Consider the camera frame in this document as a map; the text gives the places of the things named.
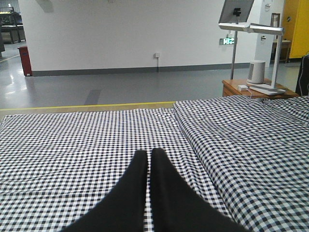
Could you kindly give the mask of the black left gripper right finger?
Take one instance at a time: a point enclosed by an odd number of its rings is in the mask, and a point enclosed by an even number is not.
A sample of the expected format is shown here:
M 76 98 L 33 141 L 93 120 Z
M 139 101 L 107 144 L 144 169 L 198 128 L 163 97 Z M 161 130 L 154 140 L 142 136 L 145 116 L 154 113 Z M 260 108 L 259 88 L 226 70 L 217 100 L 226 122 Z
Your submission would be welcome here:
M 150 198 L 156 232 L 245 231 L 199 197 L 161 148 L 151 154 Z

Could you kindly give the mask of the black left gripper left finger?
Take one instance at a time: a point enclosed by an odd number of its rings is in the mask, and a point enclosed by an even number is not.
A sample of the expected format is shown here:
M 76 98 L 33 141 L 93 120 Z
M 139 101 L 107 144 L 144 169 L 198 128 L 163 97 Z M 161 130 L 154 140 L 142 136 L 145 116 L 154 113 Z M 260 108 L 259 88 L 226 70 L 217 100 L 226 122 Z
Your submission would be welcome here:
M 112 190 L 64 232 L 142 232 L 146 201 L 147 153 L 137 150 Z

